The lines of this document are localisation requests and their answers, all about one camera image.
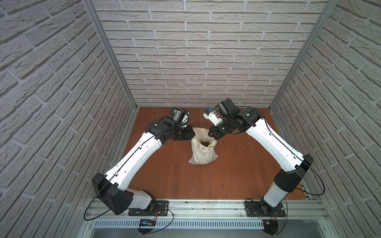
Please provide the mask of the cream cloth soil bag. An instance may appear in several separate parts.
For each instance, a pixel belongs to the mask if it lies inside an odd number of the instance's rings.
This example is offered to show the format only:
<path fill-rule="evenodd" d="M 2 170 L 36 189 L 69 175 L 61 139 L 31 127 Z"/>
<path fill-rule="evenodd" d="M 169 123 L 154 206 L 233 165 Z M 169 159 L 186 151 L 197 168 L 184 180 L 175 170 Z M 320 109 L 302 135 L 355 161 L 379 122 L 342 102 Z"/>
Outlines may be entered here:
<path fill-rule="evenodd" d="M 192 156 L 189 163 L 192 165 L 205 165 L 214 162 L 218 155 L 215 153 L 217 140 L 208 135 L 209 130 L 193 128 L 195 136 L 191 140 Z"/>

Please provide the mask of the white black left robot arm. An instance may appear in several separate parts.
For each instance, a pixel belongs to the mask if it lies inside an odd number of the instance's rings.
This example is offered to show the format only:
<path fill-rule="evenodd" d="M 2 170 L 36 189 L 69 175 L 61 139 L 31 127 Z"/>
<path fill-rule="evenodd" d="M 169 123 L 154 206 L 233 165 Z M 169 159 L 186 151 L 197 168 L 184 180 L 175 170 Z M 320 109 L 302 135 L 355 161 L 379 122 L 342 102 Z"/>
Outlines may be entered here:
<path fill-rule="evenodd" d="M 116 215 L 127 209 L 136 209 L 145 215 L 155 215 L 156 198 L 146 190 L 137 191 L 129 185 L 148 158 L 166 141 L 191 140 L 195 136 L 188 125 L 189 114 L 165 116 L 152 121 L 135 146 L 113 168 L 104 174 L 97 173 L 93 179 L 95 198 Z"/>

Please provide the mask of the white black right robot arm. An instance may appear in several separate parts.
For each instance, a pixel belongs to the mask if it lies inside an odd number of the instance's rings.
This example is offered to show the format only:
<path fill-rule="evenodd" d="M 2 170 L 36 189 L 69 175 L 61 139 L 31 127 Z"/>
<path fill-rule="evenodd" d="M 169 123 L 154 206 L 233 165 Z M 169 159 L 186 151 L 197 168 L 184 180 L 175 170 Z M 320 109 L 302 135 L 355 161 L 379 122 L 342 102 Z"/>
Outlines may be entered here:
<path fill-rule="evenodd" d="M 311 168 L 313 157 L 309 154 L 303 155 L 279 137 L 253 107 L 240 110 L 233 104 L 220 103 L 215 109 L 207 108 L 203 116 L 213 123 L 208 133 L 210 137 L 219 140 L 235 130 L 245 132 L 258 141 L 280 165 L 281 170 L 259 202 L 259 210 L 264 216 L 275 214 L 282 199 L 297 189 Z"/>

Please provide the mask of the white perforated vent strip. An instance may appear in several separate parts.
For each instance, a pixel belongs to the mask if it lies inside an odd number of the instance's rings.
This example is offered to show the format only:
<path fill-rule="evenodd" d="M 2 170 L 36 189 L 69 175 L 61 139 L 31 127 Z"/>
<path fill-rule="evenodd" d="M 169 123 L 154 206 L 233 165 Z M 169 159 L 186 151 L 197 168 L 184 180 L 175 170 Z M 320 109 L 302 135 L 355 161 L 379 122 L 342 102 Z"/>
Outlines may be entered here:
<path fill-rule="evenodd" d="M 99 219 L 94 228 L 143 228 L 140 219 Z M 158 219 L 155 228 L 161 229 L 217 229 L 217 230 L 263 230 L 262 220 L 257 219 Z"/>

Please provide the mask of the left small electronics board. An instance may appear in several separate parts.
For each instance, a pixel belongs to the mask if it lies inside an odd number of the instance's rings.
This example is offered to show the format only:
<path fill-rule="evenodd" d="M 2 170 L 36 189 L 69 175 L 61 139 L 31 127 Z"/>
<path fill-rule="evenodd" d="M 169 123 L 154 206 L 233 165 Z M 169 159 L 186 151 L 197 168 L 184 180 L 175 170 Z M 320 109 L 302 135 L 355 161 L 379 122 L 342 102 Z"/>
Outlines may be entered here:
<path fill-rule="evenodd" d="M 139 223 L 138 231 L 141 235 L 147 235 L 153 231 L 156 226 L 156 220 L 141 219 Z"/>

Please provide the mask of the small electronics board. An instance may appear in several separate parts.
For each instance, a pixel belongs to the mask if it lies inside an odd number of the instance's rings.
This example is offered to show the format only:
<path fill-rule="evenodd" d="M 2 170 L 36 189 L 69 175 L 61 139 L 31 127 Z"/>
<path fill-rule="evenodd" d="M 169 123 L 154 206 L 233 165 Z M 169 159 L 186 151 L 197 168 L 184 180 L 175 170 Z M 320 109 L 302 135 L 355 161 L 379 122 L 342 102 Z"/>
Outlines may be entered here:
<path fill-rule="evenodd" d="M 274 236 L 278 232 L 279 223 L 277 220 L 263 220 L 263 231 L 269 236 Z"/>
<path fill-rule="evenodd" d="M 141 235 L 147 235 L 153 231 L 156 226 L 156 220 L 141 219 L 139 223 L 138 231 Z"/>

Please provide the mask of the right small electronics board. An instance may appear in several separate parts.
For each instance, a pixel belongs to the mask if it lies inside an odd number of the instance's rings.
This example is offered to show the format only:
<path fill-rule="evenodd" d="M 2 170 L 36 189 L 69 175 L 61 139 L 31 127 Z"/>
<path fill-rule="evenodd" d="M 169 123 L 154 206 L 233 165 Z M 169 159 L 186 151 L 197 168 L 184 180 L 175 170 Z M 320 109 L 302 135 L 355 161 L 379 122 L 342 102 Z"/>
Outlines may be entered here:
<path fill-rule="evenodd" d="M 277 220 L 263 220 L 263 231 L 269 236 L 274 236 L 278 232 L 279 223 Z"/>

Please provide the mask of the aluminium base rail left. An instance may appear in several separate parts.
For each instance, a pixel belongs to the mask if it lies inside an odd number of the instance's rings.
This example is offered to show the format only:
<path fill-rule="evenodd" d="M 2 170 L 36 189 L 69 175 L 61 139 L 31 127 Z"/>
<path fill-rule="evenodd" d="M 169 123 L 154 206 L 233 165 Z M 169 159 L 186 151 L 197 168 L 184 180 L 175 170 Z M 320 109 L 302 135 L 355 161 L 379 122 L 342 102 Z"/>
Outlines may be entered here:
<path fill-rule="evenodd" d="M 130 110 L 128 113 L 119 112 L 115 121 L 115 128 L 111 130 L 109 136 L 111 141 L 106 149 L 105 164 L 101 166 L 100 173 L 105 174 L 109 169 L 114 167 L 123 157 L 124 151 L 128 144 L 129 138 L 136 122 L 139 107 L 136 110 Z"/>

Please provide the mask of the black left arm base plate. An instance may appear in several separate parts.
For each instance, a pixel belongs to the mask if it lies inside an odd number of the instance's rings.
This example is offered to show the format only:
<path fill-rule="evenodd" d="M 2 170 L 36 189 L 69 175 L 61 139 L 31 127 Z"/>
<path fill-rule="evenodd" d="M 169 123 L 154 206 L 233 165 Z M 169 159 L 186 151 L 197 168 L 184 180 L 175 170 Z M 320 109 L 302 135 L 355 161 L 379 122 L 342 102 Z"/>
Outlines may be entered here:
<path fill-rule="evenodd" d="M 129 209 L 128 215 L 129 216 L 163 216 L 166 217 L 168 215 L 169 211 L 169 201 L 168 200 L 156 200 L 152 201 L 149 206 L 142 210 L 142 209 Z"/>

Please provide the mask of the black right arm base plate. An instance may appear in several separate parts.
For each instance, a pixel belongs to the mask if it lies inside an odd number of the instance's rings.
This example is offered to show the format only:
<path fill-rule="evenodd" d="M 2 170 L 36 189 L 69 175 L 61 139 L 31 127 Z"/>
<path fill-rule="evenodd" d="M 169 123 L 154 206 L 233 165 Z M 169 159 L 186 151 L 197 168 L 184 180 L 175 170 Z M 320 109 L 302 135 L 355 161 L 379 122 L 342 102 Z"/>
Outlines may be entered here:
<path fill-rule="evenodd" d="M 286 209 L 281 202 L 276 207 L 271 207 L 264 200 L 246 200 L 244 206 L 248 217 L 286 217 Z"/>

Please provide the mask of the aluminium front rail frame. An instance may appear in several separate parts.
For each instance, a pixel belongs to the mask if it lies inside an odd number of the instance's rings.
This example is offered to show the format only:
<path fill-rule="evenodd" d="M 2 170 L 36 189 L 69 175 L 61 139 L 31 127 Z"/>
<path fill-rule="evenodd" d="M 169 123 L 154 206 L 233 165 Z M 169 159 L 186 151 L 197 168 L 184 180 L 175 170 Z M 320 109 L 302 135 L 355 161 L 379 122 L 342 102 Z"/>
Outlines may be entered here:
<path fill-rule="evenodd" d="M 89 238 L 95 229 L 93 225 L 99 219 L 257 219 L 257 220 L 277 220 L 279 229 L 283 232 L 290 228 L 292 222 L 317 223 L 317 233 L 324 238 L 337 238 L 338 233 L 333 227 L 326 209 L 319 200 L 284 200 L 281 203 L 286 209 L 286 217 L 248 217 L 245 211 L 244 202 L 246 200 L 207 200 L 207 199 L 169 199 L 169 211 L 166 217 L 163 216 L 129 216 L 129 210 L 120 215 L 115 215 L 107 211 L 106 206 L 99 200 L 95 200 L 86 213 L 84 221 L 77 234 L 78 238 Z"/>

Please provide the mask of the aluminium corner post left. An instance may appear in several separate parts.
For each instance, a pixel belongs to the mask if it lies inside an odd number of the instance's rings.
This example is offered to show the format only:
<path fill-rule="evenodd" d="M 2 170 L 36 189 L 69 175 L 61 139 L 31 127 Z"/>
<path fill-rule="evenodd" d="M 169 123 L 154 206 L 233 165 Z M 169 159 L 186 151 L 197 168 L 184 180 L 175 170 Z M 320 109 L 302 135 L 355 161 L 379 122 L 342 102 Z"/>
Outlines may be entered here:
<path fill-rule="evenodd" d="M 85 7 L 85 9 L 89 15 L 89 18 L 90 18 L 94 28 L 95 28 L 95 31 L 96 31 L 99 39 L 100 39 L 100 42 L 102 43 L 104 50 L 105 50 L 105 52 L 106 52 L 106 54 L 110 60 L 110 63 L 115 70 L 117 78 L 118 78 L 119 82 L 121 83 L 122 88 L 123 88 L 128 100 L 129 100 L 130 104 L 132 105 L 133 109 L 136 111 L 138 106 L 137 106 L 137 104 L 133 98 L 133 95 L 132 95 L 132 93 L 128 87 L 127 81 L 124 77 L 122 69 L 119 65 L 117 58 L 116 58 L 116 54 L 114 53 L 113 48 L 111 46 L 111 43 L 107 37 L 107 34 L 106 34 L 106 31 L 103 27 L 102 21 L 98 16 L 95 5 L 94 5 L 93 1 L 91 1 L 91 0 L 83 0 L 82 2 L 83 2 L 83 5 L 84 5 L 84 7 Z"/>

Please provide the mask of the aluminium corner post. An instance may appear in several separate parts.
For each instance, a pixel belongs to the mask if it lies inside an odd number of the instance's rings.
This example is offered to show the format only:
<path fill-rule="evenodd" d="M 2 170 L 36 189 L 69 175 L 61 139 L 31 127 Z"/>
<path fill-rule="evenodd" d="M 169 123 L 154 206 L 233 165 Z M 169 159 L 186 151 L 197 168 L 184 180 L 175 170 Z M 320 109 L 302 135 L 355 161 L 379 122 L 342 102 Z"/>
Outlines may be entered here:
<path fill-rule="evenodd" d="M 310 51 L 311 47 L 313 46 L 314 42 L 316 41 L 318 35 L 320 34 L 321 30 L 325 26 L 326 22 L 328 21 L 329 17 L 332 15 L 333 11 L 335 10 L 337 4 L 339 3 L 339 0 L 330 0 L 326 3 L 320 17 L 318 18 L 317 22 L 315 23 L 314 27 L 312 28 L 309 36 L 307 37 L 305 43 L 303 44 L 299 54 L 296 57 L 295 62 L 292 64 L 292 67 L 290 68 L 289 72 L 287 73 L 281 87 L 279 88 L 275 98 L 273 99 L 271 105 L 269 106 L 269 110 L 273 110 L 279 101 L 282 93 L 285 91 L 287 85 L 291 81 L 294 73 L 299 68 L 300 64 L 303 62 L 303 59 L 306 57 L 308 52 Z"/>
<path fill-rule="evenodd" d="M 137 104 L 133 98 L 133 95 L 132 95 L 132 93 L 128 87 L 127 81 L 124 77 L 122 69 L 119 65 L 117 58 L 116 58 L 116 54 L 114 53 L 113 48 L 111 46 L 111 43 L 107 37 L 107 34 L 106 34 L 106 31 L 103 27 L 102 21 L 98 16 L 95 5 L 94 5 L 93 1 L 91 1 L 91 0 L 83 0 L 82 2 L 83 2 L 83 5 L 84 5 L 84 7 L 85 7 L 85 9 L 89 15 L 89 18 L 90 18 L 94 28 L 95 28 L 95 31 L 96 31 L 99 39 L 100 39 L 100 42 L 102 43 L 104 50 L 105 50 L 105 52 L 106 52 L 106 54 L 110 60 L 110 63 L 115 70 L 117 78 L 118 78 L 119 82 L 121 83 L 122 88 L 123 88 L 128 100 L 129 100 L 130 104 L 132 105 L 133 109 L 136 111 L 138 106 L 137 106 Z"/>

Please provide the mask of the aluminium corner post right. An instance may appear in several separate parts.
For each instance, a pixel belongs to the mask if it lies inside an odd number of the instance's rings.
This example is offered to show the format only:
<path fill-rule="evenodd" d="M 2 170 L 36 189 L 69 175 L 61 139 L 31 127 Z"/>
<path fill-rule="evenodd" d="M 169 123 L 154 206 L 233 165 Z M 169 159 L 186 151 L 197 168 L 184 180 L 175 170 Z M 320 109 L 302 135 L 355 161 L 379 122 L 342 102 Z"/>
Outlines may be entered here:
<path fill-rule="evenodd" d="M 317 22 L 315 23 L 314 27 L 312 28 L 309 36 L 307 37 L 305 43 L 303 44 L 299 54 L 296 57 L 295 62 L 292 64 L 292 67 L 290 68 L 289 72 L 287 73 L 281 87 L 279 88 L 275 98 L 273 99 L 271 105 L 269 106 L 269 110 L 273 110 L 279 101 L 282 93 L 285 91 L 287 85 L 291 81 L 294 73 L 299 68 L 300 64 L 303 62 L 303 59 L 306 57 L 308 52 L 310 51 L 311 47 L 313 46 L 314 42 L 316 41 L 318 35 L 320 34 L 321 30 L 325 26 L 326 22 L 328 21 L 329 17 L 332 15 L 333 11 L 335 10 L 337 4 L 339 3 L 339 0 L 330 0 L 326 3 L 320 17 L 318 18 Z"/>

